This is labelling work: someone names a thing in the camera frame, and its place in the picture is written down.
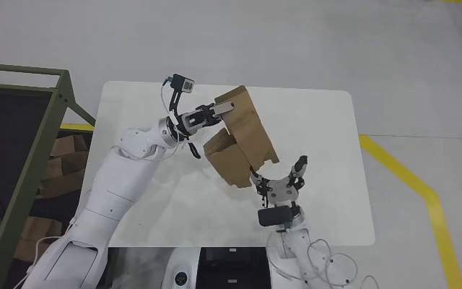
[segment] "green metal frame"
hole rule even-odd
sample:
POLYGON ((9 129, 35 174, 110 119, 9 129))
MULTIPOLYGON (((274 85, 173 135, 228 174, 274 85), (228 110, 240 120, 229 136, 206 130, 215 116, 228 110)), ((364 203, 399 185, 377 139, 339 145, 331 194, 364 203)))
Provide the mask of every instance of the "green metal frame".
POLYGON ((59 76, 56 86, 52 88, 0 85, 0 90, 9 90, 17 94, 24 91, 51 92, 48 107, 35 135, 29 155, 6 209, 4 219, 1 221, 0 288, 2 288, 66 109, 72 109, 93 126, 95 125, 95 119, 75 102, 69 71, 3 64, 0 64, 0 71, 59 76))

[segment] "open cardboard box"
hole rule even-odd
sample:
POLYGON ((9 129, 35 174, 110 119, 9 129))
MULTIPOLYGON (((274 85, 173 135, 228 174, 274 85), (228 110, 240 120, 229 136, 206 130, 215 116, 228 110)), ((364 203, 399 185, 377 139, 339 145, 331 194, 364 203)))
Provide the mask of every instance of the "open cardboard box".
POLYGON ((241 85, 215 98, 216 104, 227 101, 234 105, 222 114, 227 130, 215 134, 204 145, 204 152, 229 185, 245 188, 252 185, 250 167, 257 171, 266 160, 278 163, 279 159, 246 88, 241 85))

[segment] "stacked cardboard box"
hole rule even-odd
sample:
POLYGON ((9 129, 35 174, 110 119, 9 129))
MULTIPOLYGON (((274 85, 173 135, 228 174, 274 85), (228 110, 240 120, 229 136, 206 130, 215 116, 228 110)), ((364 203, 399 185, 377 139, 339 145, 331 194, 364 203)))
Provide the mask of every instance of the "stacked cardboard box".
POLYGON ((88 151, 82 136, 57 139, 51 151, 40 194, 37 198, 52 198, 82 188, 88 151))
MULTIPOLYGON (((24 229, 22 229, 21 239, 17 244, 14 258, 26 262, 33 262, 35 258, 35 245, 37 241, 44 237, 60 235, 60 222, 44 219, 41 217, 28 217, 24 229)), ((38 244, 37 260, 50 246, 51 241, 43 241, 38 244)))
MULTIPOLYGON (((37 199, 47 199, 78 191, 82 188, 88 151, 81 135, 62 137, 55 141, 37 199)), ((41 217, 28 217, 14 254, 15 259, 33 262, 35 246, 43 237, 60 236, 61 223, 41 217)), ((38 258, 54 240, 44 240, 37 246, 38 258)))

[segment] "black cable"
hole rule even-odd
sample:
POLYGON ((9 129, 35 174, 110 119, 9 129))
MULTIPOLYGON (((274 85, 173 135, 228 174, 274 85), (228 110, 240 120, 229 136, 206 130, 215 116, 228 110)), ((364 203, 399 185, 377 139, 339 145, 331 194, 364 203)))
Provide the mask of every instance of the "black cable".
POLYGON ((172 97, 170 99, 170 104, 168 105, 168 110, 169 111, 174 111, 175 112, 175 99, 176 99, 176 90, 173 90, 172 97))
POLYGON ((197 152, 196 146, 192 142, 188 142, 189 149, 191 150, 193 156, 197 159, 201 158, 201 155, 197 152))

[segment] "cardboard box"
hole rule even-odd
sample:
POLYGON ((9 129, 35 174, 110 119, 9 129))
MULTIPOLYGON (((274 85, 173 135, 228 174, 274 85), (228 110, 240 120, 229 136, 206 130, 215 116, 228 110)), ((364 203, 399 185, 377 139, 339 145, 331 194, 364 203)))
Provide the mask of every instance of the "cardboard box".
POLYGON ((58 157, 70 152, 83 152, 87 150, 84 137, 81 135, 62 137, 55 141, 53 149, 51 150, 52 157, 58 157))
POLYGON ((85 169, 70 173, 57 178, 50 178, 43 180, 39 185, 40 194, 36 196, 37 199, 53 198, 61 196, 62 194, 76 191, 82 188, 84 181, 85 169))
POLYGON ((88 152, 71 152, 48 161, 43 180, 75 173, 87 166, 88 152))
POLYGON ((220 104, 231 101, 234 109, 222 114, 226 129, 215 134, 205 145, 209 162, 221 177, 238 188, 251 186, 250 167, 257 171, 266 160, 278 163, 273 144, 244 86, 215 98, 220 104))
MULTIPOLYGON (((43 237, 60 236, 61 223, 56 220, 41 217, 28 217, 22 229, 14 258, 26 262, 33 262, 35 258, 35 245, 43 237)), ((38 244, 38 259, 50 246, 53 240, 44 240, 38 244)))

